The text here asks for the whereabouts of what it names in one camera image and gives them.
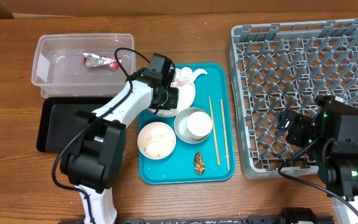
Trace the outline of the white paper napkin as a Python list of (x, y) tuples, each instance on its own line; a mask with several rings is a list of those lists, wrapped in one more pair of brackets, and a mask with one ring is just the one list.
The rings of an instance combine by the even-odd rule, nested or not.
[(196, 70), (192, 70), (190, 67), (176, 68), (173, 82), (174, 83), (187, 82), (192, 84), (200, 75), (207, 75), (207, 74), (208, 74), (207, 71), (202, 68), (197, 68)]

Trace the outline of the grey-green ceramic bowl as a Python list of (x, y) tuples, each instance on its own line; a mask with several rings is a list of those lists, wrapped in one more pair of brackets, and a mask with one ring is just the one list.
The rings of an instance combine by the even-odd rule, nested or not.
[(204, 110), (202, 110), (200, 108), (195, 108), (195, 107), (187, 108), (187, 109), (179, 112), (175, 118), (175, 121), (174, 121), (174, 130), (175, 130), (176, 135), (183, 142), (186, 142), (189, 144), (196, 144), (196, 143), (202, 142), (209, 136), (209, 135), (207, 135), (202, 139), (194, 139), (190, 136), (189, 131), (187, 129), (187, 121), (188, 121), (189, 115), (196, 111), (205, 112)]

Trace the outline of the white plastic cup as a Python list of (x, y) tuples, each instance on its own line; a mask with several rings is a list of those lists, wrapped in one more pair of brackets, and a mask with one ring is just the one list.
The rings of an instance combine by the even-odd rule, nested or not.
[(196, 111), (188, 117), (187, 129), (194, 139), (202, 139), (209, 135), (212, 127), (211, 117), (205, 112)]

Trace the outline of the pink bowl with rice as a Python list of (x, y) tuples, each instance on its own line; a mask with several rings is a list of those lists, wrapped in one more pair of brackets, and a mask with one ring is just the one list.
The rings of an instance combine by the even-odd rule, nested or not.
[(146, 158), (160, 160), (168, 157), (176, 146), (176, 134), (167, 124), (153, 122), (145, 125), (137, 138), (140, 153)]

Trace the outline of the brown food scrap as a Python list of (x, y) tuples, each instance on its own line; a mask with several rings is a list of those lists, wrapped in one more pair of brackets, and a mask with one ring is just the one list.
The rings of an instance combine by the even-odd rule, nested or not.
[(194, 166), (195, 166), (195, 172), (198, 175), (203, 175), (205, 172), (205, 164), (203, 162), (202, 156), (200, 152), (197, 152), (195, 154), (195, 158), (194, 158)]

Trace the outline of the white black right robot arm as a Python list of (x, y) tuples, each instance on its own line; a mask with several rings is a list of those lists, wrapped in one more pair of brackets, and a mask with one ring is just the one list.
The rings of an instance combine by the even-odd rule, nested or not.
[(286, 109), (278, 116), (276, 136), (300, 150), (281, 168), (308, 153), (318, 167), (323, 186), (285, 174), (287, 179), (325, 192), (331, 198), (339, 223), (358, 223), (358, 109), (334, 95), (319, 95), (316, 115), (309, 117)]

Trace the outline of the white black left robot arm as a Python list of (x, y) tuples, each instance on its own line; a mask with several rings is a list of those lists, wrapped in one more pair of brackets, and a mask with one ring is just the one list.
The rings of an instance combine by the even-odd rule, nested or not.
[(115, 223), (112, 186), (121, 169), (126, 129), (147, 108), (175, 109), (178, 88), (160, 80), (136, 78), (109, 102), (91, 113), (79, 111), (70, 140), (52, 167), (57, 187), (79, 192), (83, 223)]

